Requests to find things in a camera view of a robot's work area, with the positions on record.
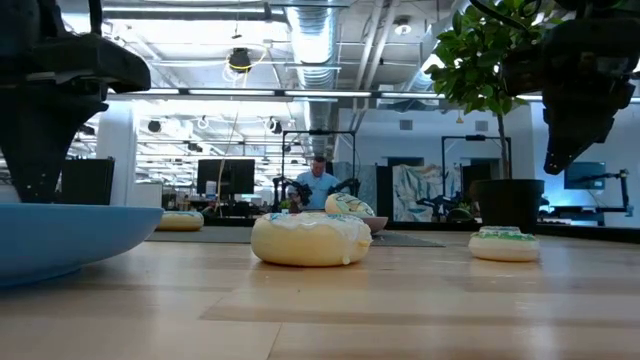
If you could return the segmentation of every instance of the black pot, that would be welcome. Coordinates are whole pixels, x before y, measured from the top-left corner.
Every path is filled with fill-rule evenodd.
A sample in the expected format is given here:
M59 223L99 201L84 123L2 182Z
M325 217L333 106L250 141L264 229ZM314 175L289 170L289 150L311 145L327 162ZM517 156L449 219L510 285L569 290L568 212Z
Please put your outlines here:
M482 225L517 226L535 232L544 193L542 180L482 180L473 183Z

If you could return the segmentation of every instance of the bowl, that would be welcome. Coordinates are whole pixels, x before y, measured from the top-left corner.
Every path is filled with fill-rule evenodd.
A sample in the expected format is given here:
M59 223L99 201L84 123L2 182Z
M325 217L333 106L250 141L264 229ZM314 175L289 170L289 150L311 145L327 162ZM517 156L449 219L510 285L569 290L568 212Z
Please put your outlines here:
M0 204L0 287L64 275L143 242L161 208Z
M365 224L369 225L369 229L371 229L371 235L380 232L387 226L387 221L389 221L388 217L383 216L372 216L372 217L364 217L361 218Z

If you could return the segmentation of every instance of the blue shirt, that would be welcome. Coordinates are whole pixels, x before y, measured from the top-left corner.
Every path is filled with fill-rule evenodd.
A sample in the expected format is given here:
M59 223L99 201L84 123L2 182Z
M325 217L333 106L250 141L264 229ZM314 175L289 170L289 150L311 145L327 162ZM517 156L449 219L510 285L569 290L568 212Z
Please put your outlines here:
M324 203L329 197L329 188L336 186L340 181L333 175L322 173L322 176L315 177L311 171L298 175L296 181L302 185L309 185L313 192L309 199L308 210L324 210Z

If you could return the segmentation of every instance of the man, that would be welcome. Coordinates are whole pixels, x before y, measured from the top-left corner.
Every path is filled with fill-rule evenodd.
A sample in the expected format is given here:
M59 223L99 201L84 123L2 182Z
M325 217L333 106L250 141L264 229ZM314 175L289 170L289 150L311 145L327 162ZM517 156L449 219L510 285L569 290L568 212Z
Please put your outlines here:
M324 172L326 166L327 159L316 156L311 163L311 171L304 172L296 178L296 182L308 185L313 192L309 205L304 207L304 210L324 210L324 203L329 197L329 188L340 183L335 176Z

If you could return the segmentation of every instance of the rug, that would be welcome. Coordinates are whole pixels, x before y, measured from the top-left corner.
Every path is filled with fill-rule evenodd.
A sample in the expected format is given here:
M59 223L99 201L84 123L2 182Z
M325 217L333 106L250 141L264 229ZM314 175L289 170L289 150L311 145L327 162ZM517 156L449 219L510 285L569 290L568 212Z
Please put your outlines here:
M147 241L195 242L216 244L249 244L251 228L205 226L200 231L156 231ZM397 247L444 247L444 245L422 240L414 236L382 231L373 236L371 246Z

